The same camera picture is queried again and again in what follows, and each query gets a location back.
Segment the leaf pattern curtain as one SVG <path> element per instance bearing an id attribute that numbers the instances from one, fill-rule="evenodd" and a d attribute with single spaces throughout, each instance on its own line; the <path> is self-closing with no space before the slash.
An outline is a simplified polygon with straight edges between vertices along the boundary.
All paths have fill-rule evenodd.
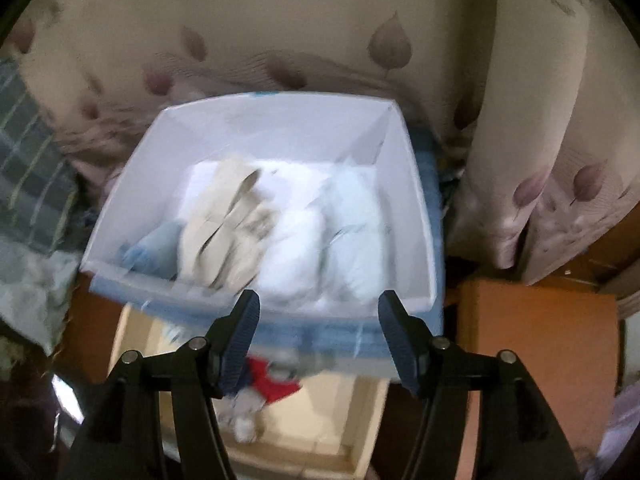
<path id="1" fill-rule="evenodd" d="M 28 0 L 1 47 L 96 192 L 165 106 L 398 103 L 451 182 L 451 257 L 535 283 L 639 205 L 639 47 L 608 0 Z"/>

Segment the orange wooden stool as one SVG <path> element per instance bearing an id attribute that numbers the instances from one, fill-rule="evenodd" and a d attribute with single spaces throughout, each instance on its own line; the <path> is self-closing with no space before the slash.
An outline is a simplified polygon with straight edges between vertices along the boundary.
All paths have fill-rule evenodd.
<path id="1" fill-rule="evenodd" d="M 574 450 L 597 452 L 618 372 L 615 299 L 594 292 L 474 280 L 461 287 L 458 341 L 524 362 Z"/>

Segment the green plaid blanket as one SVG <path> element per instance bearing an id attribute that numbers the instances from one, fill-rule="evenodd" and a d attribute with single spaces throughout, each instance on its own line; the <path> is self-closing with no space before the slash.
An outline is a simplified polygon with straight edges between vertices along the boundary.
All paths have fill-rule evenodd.
<path id="1" fill-rule="evenodd" d="M 1 62 L 1 233 L 50 254 L 76 203 L 76 174 L 53 142 L 17 64 Z"/>

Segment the white cardboard box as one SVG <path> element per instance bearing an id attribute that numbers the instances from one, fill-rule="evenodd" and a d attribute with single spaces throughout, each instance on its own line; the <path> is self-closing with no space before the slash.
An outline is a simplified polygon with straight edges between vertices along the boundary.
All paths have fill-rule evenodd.
<path id="1" fill-rule="evenodd" d="M 258 193 L 277 212 L 319 206 L 335 169 L 357 170 L 380 201 L 390 288 L 410 312 L 433 310 L 432 229 L 400 108 L 331 93 L 243 93 L 163 110 L 107 197 L 82 257 L 99 294 L 172 313 L 228 308 L 228 292 L 130 271 L 122 255 L 159 226 L 186 220 L 230 157 L 259 170 Z"/>

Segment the white checked cloth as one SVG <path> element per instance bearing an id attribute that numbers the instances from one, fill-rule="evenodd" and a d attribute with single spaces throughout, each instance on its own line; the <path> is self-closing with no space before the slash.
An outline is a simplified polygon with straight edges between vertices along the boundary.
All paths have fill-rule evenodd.
<path id="1" fill-rule="evenodd" d="M 639 478 L 638 382 L 615 398 L 613 413 L 586 479 Z"/>

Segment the red underwear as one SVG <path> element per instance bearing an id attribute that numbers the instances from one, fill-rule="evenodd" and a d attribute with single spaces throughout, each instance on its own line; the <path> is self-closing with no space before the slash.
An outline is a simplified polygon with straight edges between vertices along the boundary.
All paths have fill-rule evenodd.
<path id="1" fill-rule="evenodd" d="M 264 398 L 265 404 L 273 404 L 299 392 L 302 386 L 294 379 L 277 379 L 263 359 L 248 356 L 245 363 L 250 371 L 250 385 Z"/>

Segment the blue denim garment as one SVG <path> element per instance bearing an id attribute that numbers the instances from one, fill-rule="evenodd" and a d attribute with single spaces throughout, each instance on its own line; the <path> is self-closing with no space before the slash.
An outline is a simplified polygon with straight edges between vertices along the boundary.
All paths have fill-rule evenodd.
<path id="1" fill-rule="evenodd" d="M 178 274 L 178 247 L 183 222 L 172 220 L 149 232 L 137 243 L 122 246 L 124 269 L 153 278 L 173 280 Z"/>

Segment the wooden drawer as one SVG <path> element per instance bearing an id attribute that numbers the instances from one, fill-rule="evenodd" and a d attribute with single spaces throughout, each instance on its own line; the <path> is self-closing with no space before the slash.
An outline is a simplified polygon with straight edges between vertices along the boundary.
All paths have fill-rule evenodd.
<path id="1" fill-rule="evenodd" d="M 232 464 L 299 479 L 363 479 L 378 437 L 390 382 L 322 372 L 257 415 L 257 440 L 221 431 Z"/>

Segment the beige garment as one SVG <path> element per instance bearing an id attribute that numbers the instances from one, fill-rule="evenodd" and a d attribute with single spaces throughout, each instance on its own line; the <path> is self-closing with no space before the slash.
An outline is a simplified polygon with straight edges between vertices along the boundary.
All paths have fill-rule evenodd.
<path id="1" fill-rule="evenodd" d="M 238 158 L 218 162 L 178 243 L 178 280 L 237 294 L 256 278 L 276 213 L 255 190 L 260 170 Z"/>

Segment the blue cloth covered nightstand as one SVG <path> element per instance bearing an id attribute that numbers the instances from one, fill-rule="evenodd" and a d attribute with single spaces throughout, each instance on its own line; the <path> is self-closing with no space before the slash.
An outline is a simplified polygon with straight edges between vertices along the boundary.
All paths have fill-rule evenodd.
<path id="1" fill-rule="evenodd" d="M 422 211 L 426 213 L 431 229 L 427 237 L 427 255 L 433 258 L 434 276 L 426 276 L 425 264 L 415 263 L 410 269 L 433 284 L 435 299 L 403 296 L 402 300 L 411 314 L 438 333 L 442 330 L 445 271 L 436 142 L 425 128 L 411 127 L 409 138 L 425 200 Z M 96 272 L 91 279 L 90 290 L 187 330 L 205 328 L 214 318 L 220 318 L 231 309 L 231 300 L 224 296 L 201 296 L 200 301 L 191 301 L 178 291 L 173 282 L 152 284 L 147 276 L 131 272 L 119 276 Z M 290 352 L 301 361 L 307 360 L 309 367 L 319 370 L 335 367 L 381 377 L 397 375 L 390 364 L 390 352 L 378 324 L 375 304 L 367 306 L 362 313 L 356 313 L 351 304 L 336 304 L 322 313 L 311 308 L 269 310 L 266 298 L 262 297 L 260 301 L 262 314 L 254 336 L 254 345 L 260 352 Z"/>

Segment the white crumpled bag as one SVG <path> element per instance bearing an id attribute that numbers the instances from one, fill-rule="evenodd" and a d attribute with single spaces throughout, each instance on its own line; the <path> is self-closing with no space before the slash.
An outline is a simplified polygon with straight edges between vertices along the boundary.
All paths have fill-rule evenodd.
<path id="1" fill-rule="evenodd" d="M 50 256 L 1 237 L 1 319 L 50 356 L 60 343 L 80 255 Z"/>

